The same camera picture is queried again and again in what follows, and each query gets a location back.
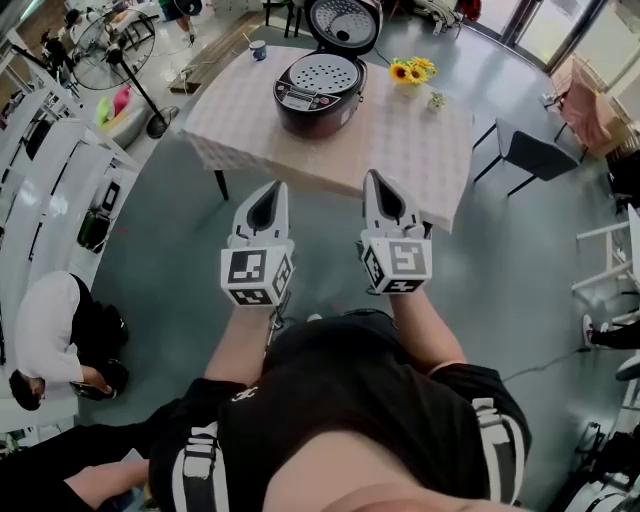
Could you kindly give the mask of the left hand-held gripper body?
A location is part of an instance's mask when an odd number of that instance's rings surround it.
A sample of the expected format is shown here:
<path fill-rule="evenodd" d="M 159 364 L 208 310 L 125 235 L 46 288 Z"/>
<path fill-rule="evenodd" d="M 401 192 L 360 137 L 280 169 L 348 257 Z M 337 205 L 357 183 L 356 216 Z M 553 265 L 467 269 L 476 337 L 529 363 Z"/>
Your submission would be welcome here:
<path fill-rule="evenodd" d="M 220 283 L 240 307 L 277 307 L 295 267 L 289 228 L 242 231 L 236 227 L 221 251 Z"/>

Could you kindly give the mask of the white steamer tray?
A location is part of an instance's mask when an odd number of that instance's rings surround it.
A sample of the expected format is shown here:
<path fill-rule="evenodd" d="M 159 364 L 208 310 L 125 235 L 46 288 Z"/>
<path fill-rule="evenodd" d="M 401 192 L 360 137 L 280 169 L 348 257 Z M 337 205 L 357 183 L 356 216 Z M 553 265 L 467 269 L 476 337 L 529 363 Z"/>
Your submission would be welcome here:
<path fill-rule="evenodd" d="M 354 62 L 329 53 L 312 53 L 300 58 L 290 66 L 288 74 L 297 88 L 322 94 L 347 91 L 360 77 Z"/>

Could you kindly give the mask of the person's left forearm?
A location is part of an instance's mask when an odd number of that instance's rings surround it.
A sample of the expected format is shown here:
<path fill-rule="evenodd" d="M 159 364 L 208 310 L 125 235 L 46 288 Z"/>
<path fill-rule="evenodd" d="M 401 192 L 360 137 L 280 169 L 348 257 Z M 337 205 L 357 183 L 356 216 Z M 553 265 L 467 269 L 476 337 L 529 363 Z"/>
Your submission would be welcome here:
<path fill-rule="evenodd" d="M 203 375 L 249 387 L 262 373 L 273 307 L 235 307 Z"/>

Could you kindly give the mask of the person's right forearm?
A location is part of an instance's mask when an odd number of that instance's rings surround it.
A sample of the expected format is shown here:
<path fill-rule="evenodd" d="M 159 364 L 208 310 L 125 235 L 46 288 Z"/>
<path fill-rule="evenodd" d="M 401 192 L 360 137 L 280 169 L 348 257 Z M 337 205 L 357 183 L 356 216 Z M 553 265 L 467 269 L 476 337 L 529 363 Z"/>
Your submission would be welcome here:
<path fill-rule="evenodd" d="M 466 364 L 457 338 L 439 316 L 423 288 L 389 297 L 402 347 L 423 374 Z"/>

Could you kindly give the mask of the checkered tablecloth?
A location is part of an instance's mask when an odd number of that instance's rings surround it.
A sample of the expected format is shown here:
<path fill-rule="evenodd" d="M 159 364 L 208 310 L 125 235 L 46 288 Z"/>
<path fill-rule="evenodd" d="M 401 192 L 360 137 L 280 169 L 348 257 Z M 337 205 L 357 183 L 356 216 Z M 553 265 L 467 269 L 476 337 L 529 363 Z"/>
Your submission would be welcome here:
<path fill-rule="evenodd" d="M 368 67 L 364 99 L 335 134 L 303 139 L 285 130 L 274 81 L 305 50 L 271 46 L 265 60 L 247 52 L 204 90 L 182 128 L 206 167 L 261 170 L 275 178 L 356 197 L 369 169 L 395 179 L 427 222 L 451 231 L 472 158 L 472 114 L 448 101 L 427 107 L 432 91 L 400 94 L 388 71 Z"/>

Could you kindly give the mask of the dark purple rice cooker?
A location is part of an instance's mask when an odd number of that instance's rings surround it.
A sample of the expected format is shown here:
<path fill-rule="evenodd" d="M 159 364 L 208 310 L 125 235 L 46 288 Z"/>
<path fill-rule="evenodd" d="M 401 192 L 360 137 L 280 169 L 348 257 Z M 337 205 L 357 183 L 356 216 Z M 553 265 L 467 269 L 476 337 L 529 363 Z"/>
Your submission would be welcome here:
<path fill-rule="evenodd" d="M 274 82 L 273 95 L 283 127 L 296 136 L 319 139 L 340 130 L 362 102 L 368 74 L 362 56 L 377 42 L 383 13 L 380 0 L 305 0 L 303 11 L 318 43 L 316 51 L 308 54 L 342 56 L 354 62 L 360 74 L 352 88 L 337 94 L 297 88 L 289 80 L 290 66 Z"/>

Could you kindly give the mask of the sunflower bouquet in white vase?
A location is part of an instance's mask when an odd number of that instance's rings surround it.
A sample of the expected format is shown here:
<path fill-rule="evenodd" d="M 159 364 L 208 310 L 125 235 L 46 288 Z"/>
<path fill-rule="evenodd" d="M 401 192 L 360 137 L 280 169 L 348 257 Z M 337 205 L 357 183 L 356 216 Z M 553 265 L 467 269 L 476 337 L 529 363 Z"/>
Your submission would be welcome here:
<path fill-rule="evenodd" d="M 436 65 L 426 57 L 401 59 L 394 57 L 389 66 L 389 74 L 395 89 L 405 97 L 417 97 L 422 87 L 438 74 Z"/>

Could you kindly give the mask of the grey padded chair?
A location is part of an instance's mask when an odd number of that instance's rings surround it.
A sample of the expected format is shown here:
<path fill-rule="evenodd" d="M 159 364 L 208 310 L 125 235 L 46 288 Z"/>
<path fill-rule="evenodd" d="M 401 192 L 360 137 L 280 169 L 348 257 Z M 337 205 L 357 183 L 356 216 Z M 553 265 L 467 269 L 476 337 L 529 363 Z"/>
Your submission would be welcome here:
<path fill-rule="evenodd" d="M 477 149 L 490 135 L 496 135 L 498 155 L 473 179 L 477 183 L 498 163 L 507 163 L 525 171 L 529 177 L 507 193 L 516 194 L 532 182 L 551 181 L 561 175 L 577 169 L 582 160 L 559 147 L 555 141 L 539 139 L 517 128 L 502 118 L 496 118 L 493 124 L 475 142 L 472 150 Z"/>

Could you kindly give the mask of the person's body in black shirt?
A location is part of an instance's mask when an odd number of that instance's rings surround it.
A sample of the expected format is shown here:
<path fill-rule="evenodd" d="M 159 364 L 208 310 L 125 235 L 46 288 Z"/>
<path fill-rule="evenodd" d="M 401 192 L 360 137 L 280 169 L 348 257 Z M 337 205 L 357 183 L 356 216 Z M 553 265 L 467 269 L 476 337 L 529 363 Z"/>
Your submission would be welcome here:
<path fill-rule="evenodd" d="M 383 313 L 300 324 L 267 351 L 251 385 L 196 379 L 150 453 L 161 512 L 261 512 L 276 472 L 314 437 L 361 434 L 424 487 L 510 504 L 531 446 L 495 370 L 419 372 Z"/>

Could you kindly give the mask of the dark green case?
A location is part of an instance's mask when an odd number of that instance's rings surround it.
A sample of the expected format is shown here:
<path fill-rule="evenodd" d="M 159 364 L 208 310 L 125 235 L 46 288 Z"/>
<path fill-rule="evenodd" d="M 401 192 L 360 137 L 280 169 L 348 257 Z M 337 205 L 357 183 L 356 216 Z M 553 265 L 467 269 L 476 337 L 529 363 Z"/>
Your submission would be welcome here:
<path fill-rule="evenodd" d="M 98 210 L 88 210 L 77 236 L 77 243 L 93 253 L 100 253 L 104 247 L 111 220 Z"/>

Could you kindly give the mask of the clothes rack with garments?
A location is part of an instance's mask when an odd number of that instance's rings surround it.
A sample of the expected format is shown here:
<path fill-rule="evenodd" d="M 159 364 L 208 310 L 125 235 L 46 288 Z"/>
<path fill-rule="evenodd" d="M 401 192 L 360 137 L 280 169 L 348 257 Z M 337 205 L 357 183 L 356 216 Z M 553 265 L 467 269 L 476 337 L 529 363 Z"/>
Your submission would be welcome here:
<path fill-rule="evenodd" d="M 396 13 L 417 15 L 429 21 L 434 36 L 444 34 L 450 29 L 457 29 L 459 35 L 464 24 L 464 16 L 456 10 L 458 0 L 393 0 L 389 13 L 392 18 Z"/>

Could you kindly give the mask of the pink cloth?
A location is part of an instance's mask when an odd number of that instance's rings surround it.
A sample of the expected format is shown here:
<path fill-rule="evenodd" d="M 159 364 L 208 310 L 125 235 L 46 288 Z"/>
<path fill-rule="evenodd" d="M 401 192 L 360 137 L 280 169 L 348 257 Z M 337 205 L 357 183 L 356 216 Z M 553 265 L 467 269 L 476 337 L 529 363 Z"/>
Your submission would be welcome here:
<path fill-rule="evenodd" d="M 561 117 L 595 158 L 605 157 L 631 136 L 629 116 L 614 99 L 599 90 L 598 80 L 580 60 L 571 63 Z"/>

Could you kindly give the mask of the white shelving unit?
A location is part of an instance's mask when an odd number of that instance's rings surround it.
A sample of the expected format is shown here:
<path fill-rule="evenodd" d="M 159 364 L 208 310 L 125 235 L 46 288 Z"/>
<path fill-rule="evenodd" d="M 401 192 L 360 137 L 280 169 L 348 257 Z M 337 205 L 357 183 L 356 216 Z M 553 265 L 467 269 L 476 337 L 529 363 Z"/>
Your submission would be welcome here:
<path fill-rule="evenodd" d="M 85 121 L 58 118 L 48 97 L 45 89 L 28 94 L 0 133 L 0 439 L 23 429 L 72 426 L 78 399 L 68 386 L 54 387 L 35 412 L 11 395 L 16 315 L 28 288 L 52 271 L 92 285 L 106 242 L 96 250 L 78 243 L 85 214 L 110 200 L 106 216 L 115 221 L 139 173 Z"/>

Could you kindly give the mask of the black standing fan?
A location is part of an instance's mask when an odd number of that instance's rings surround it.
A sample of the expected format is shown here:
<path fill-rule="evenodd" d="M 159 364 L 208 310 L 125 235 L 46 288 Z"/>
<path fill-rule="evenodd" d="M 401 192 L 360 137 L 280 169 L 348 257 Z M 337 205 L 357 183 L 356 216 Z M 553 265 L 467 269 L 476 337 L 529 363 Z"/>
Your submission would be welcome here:
<path fill-rule="evenodd" d="M 154 23 L 142 11 L 110 11 L 99 16 L 82 33 L 72 56 L 75 61 L 73 76 L 82 87 L 106 91 L 132 86 L 153 112 L 147 124 L 147 135 L 159 139 L 179 110 L 173 106 L 158 108 L 138 79 L 139 72 L 153 54 L 155 38 Z"/>

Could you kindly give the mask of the white desk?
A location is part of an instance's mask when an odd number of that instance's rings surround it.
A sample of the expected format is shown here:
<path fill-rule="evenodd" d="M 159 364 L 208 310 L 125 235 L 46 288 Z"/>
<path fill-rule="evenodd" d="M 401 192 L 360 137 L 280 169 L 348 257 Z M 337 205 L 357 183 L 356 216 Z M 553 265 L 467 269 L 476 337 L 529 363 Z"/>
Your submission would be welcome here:
<path fill-rule="evenodd" d="M 576 235 L 577 242 L 599 236 L 604 238 L 605 270 L 571 285 L 571 292 L 577 293 L 607 281 L 629 281 L 634 288 L 639 304 L 632 311 L 614 317 L 611 323 L 616 327 L 640 320 L 640 215 L 631 203 L 627 204 L 626 209 L 626 221 Z M 629 233 L 629 253 L 625 253 L 622 248 L 615 245 L 614 233 L 618 231 Z"/>

